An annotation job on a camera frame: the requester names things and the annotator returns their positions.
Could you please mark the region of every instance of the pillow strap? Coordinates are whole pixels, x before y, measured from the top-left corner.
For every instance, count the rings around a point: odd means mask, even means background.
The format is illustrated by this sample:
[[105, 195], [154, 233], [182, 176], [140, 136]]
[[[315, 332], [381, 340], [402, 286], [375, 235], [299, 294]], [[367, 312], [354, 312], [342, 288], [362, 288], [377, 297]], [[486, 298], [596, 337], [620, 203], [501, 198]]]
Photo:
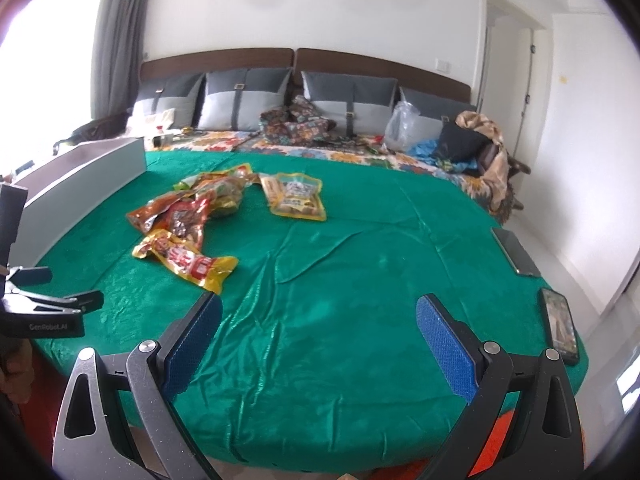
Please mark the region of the pillow strap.
[[242, 72], [242, 77], [240, 78], [242, 82], [236, 83], [234, 90], [236, 91], [236, 95], [234, 95], [234, 106], [231, 110], [231, 129], [233, 131], [238, 130], [238, 115], [240, 114], [240, 104], [242, 103], [242, 92], [244, 92], [244, 85], [246, 83], [246, 75], [249, 72], [248, 69], [245, 69]]
[[353, 120], [356, 117], [356, 114], [353, 112], [353, 102], [356, 99], [356, 85], [355, 83], [351, 84], [351, 98], [347, 101], [347, 113], [345, 117], [347, 118], [347, 137], [354, 137], [353, 134]]
[[166, 85], [166, 81], [164, 81], [161, 85], [158, 85], [158, 89], [156, 90], [156, 96], [154, 97], [154, 101], [151, 103], [151, 114], [155, 114], [156, 110], [158, 110], [158, 101], [162, 97], [162, 92], [164, 92], [164, 86]]

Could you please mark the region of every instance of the smartphone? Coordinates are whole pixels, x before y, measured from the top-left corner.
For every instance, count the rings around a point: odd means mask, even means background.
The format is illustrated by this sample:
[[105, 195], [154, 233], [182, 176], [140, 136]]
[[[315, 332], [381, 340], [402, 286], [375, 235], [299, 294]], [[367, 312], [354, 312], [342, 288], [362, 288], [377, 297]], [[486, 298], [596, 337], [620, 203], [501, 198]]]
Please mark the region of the smartphone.
[[565, 364], [577, 364], [580, 360], [578, 340], [568, 301], [559, 292], [541, 288], [538, 292], [538, 303], [545, 321], [548, 345], [558, 350]]
[[540, 271], [536, 267], [536, 264], [529, 256], [529, 253], [524, 250], [524, 247], [520, 244], [518, 237], [507, 229], [499, 229], [492, 227], [491, 232], [494, 238], [500, 245], [502, 252], [507, 257], [511, 267], [516, 271], [516, 274], [520, 276], [531, 276], [533, 278], [540, 277]]

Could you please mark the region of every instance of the floor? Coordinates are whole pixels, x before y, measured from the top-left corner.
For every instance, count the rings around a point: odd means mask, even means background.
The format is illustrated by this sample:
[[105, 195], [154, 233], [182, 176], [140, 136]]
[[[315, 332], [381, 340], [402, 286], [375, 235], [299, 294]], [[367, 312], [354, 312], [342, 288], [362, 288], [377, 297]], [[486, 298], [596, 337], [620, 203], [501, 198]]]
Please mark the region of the floor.
[[[576, 329], [589, 354], [589, 371], [576, 395], [588, 464], [625, 416], [616, 380], [640, 356], [640, 308], [631, 298], [623, 296], [610, 312], [600, 317], [567, 270], [517, 217], [505, 227], [517, 234], [549, 285], [567, 297]], [[640, 371], [640, 360], [637, 364]], [[632, 374], [629, 386], [637, 376], [638, 372]], [[147, 466], [162, 473], [158, 457], [143, 432], [136, 431], [134, 437]], [[213, 459], [210, 462], [223, 480], [336, 480], [339, 476], [248, 468]], [[354, 476], [365, 480], [368, 474], [354, 473]]]

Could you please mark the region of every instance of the doorway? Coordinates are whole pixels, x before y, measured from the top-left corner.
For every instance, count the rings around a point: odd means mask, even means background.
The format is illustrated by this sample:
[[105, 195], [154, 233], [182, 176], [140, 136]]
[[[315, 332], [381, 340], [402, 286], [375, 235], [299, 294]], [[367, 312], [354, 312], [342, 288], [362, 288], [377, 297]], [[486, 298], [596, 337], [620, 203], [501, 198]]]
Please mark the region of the doorway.
[[[529, 151], [520, 150], [521, 141], [527, 136], [539, 136], [539, 132], [529, 131], [532, 129], [532, 121], [527, 121], [529, 105], [534, 98], [544, 98], [544, 92], [532, 88], [538, 61], [535, 37], [542, 28], [507, 0], [487, 0], [478, 111], [500, 126], [509, 154], [526, 164], [533, 161], [523, 160], [528, 156], [518, 156], [519, 151]], [[525, 140], [525, 144], [530, 144], [530, 139]]]

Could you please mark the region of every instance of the blue gripper pad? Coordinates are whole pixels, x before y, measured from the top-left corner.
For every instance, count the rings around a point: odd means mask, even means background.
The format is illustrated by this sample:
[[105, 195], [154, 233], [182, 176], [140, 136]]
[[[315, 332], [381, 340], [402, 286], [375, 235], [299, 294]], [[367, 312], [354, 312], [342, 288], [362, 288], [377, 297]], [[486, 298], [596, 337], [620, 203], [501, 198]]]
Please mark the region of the blue gripper pad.
[[183, 393], [222, 321], [222, 301], [212, 294], [164, 361], [162, 394], [168, 401]]
[[471, 404], [478, 390], [474, 362], [427, 296], [418, 300], [415, 319], [451, 391]]

